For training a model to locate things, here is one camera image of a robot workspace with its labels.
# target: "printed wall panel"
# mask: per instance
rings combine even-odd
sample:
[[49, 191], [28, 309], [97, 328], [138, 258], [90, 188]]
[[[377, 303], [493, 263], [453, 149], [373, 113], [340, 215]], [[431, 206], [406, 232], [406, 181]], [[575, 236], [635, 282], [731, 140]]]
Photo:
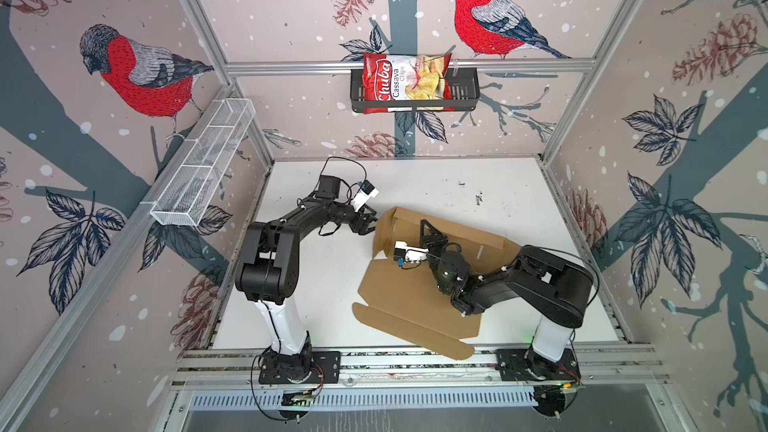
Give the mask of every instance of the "printed wall panel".
[[152, 225], [22, 430], [154, 426], [181, 354], [210, 336], [263, 177], [245, 140], [199, 227]]
[[768, 421], [768, 0], [646, 0], [553, 163], [699, 430]]
[[537, 154], [580, 73], [480, 74], [473, 112], [358, 114], [350, 76], [238, 79], [275, 158]]
[[[230, 62], [589, 57], [620, 0], [200, 0]], [[473, 7], [480, 6], [474, 13]], [[456, 16], [464, 17], [456, 25]], [[382, 40], [371, 40], [378, 27]], [[527, 50], [535, 46], [538, 50]]]
[[219, 84], [178, 0], [3, 0], [0, 57], [5, 392]]

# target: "gray floor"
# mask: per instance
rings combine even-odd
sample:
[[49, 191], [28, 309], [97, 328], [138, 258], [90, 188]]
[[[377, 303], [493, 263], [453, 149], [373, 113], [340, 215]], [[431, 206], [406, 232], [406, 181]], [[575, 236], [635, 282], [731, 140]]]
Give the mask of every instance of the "gray floor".
[[349, 413], [313, 412], [300, 424], [282, 424], [255, 412], [191, 412], [184, 432], [586, 432], [664, 430], [643, 385], [591, 385], [560, 421], [545, 419], [532, 408], [456, 408], [366, 410]]

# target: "open cardboard box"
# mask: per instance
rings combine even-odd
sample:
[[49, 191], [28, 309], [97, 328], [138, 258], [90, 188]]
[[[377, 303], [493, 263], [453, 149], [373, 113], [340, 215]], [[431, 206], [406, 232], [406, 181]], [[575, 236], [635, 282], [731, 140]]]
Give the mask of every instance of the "open cardboard box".
[[[500, 235], [407, 208], [391, 208], [376, 224], [374, 258], [358, 289], [368, 305], [355, 302], [352, 312], [365, 325], [446, 357], [463, 360], [471, 357], [475, 348], [459, 339], [477, 337], [481, 315], [462, 317], [451, 305], [450, 297], [437, 289], [427, 262], [403, 270], [392, 259], [395, 241], [418, 246], [423, 218], [446, 234], [450, 242], [462, 246], [462, 255], [475, 275], [498, 270], [520, 252], [520, 245]], [[386, 259], [375, 258], [380, 252], [385, 253]]]

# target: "bird illustration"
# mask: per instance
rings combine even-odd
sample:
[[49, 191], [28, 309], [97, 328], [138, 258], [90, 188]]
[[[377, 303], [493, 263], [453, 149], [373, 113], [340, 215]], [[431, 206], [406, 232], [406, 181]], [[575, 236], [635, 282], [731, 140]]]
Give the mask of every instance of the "bird illustration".
[[475, 51], [499, 54], [502, 58], [512, 50], [540, 49], [559, 59], [568, 56], [549, 46], [536, 31], [523, 9], [511, 0], [456, 0], [456, 33]]
[[174, 120], [174, 131], [166, 137], [166, 146], [174, 137], [184, 138], [176, 132], [176, 114], [187, 102], [197, 107], [192, 100], [194, 84], [214, 69], [171, 53], [165, 47], [140, 44], [104, 24], [85, 31], [80, 39], [80, 53], [88, 73], [98, 70], [136, 112]]

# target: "bird head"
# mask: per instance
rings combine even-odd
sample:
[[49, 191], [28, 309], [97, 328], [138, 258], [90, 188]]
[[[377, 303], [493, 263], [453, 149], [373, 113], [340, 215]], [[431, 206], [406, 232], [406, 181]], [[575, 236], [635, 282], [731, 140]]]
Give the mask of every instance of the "bird head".
[[80, 53], [88, 73], [92, 74], [97, 70], [102, 73], [112, 72], [108, 48], [109, 43], [118, 37], [120, 34], [115, 29], [104, 24], [94, 25], [85, 31], [80, 39]]

